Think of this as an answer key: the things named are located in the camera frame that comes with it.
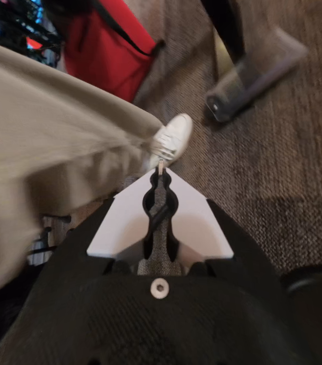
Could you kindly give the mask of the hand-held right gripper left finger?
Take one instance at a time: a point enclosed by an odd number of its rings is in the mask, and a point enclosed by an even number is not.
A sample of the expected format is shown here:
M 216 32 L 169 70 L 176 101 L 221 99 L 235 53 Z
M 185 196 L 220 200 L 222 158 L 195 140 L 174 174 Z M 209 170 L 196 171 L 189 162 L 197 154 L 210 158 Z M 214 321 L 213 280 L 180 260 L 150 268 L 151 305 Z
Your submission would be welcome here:
M 149 229 L 149 216 L 143 208 L 143 198 L 152 188 L 149 171 L 126 189 L 116 194 L 87 255 L 111 259 L 144 259 L 143 239 Z

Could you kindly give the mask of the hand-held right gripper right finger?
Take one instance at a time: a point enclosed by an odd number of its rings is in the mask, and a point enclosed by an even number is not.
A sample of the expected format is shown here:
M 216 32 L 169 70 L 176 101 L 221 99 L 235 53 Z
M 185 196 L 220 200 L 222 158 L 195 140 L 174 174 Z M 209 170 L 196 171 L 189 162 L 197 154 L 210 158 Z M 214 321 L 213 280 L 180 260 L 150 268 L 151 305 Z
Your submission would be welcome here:
M 230 259 L 234 256 L 207 198 L 170 169 L 170 189 L 178 207 L 171 218 L 173 236 L 179 242 L 176 259 L 183 267 L 208 259 Z

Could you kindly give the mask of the metal desk leg foot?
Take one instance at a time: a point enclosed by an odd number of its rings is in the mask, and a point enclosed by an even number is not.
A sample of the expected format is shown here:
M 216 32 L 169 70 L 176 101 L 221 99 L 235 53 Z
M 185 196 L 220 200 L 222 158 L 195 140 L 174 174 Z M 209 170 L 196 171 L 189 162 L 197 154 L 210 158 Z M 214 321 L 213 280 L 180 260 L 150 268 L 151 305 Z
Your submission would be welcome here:
M 306 56 L 308 48 L 281 28 L 252 32 L 238 1 L 201 1 L 213 25 L 218 81 L 206 93 L 206 110 L 227 123 L 246 110 Z

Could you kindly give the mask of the person's white shoe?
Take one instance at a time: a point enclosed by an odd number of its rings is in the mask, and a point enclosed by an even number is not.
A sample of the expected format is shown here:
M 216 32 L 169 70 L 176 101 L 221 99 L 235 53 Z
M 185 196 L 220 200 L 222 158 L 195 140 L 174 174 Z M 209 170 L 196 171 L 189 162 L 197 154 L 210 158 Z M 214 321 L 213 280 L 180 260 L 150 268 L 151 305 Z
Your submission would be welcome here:
M 185 113 L 175 116 L 163 126 L 151 143 L 148 170 L 158 167 L 160 161 L 163 161 L 164 167 L 175 163 L 186 151 L 193 127 L 191 117 Z

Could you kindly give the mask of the black chair caster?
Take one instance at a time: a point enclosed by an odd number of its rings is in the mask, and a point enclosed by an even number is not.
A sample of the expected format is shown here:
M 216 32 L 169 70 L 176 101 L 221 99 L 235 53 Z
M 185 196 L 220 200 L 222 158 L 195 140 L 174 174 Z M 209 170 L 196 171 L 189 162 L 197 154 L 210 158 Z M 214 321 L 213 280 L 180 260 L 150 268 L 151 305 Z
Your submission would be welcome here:
M 297 294 L 306 288 L 322 288 L 322 265 L 296 268 L 282 275 L 280 283 L 288 295 Z

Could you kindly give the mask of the person's beige trousers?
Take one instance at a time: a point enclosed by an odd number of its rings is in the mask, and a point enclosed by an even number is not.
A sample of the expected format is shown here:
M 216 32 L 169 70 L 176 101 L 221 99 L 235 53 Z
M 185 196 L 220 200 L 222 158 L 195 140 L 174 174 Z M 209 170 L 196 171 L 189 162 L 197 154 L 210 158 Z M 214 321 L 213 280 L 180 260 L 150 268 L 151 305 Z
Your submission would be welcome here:
M 152 114 L 0 46 L 0 289 L 42 230 L 140 172 Z

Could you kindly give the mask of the red bag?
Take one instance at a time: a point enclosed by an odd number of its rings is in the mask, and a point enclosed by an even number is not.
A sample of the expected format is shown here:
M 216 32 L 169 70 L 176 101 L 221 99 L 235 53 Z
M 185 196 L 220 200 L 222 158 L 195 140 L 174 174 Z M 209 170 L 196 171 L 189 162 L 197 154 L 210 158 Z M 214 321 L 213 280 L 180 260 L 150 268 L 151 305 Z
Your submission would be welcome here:
M 64 63 L 69 75 L 132 103 L 164 46 L 124 1 L 89 1 L 69 25 Z

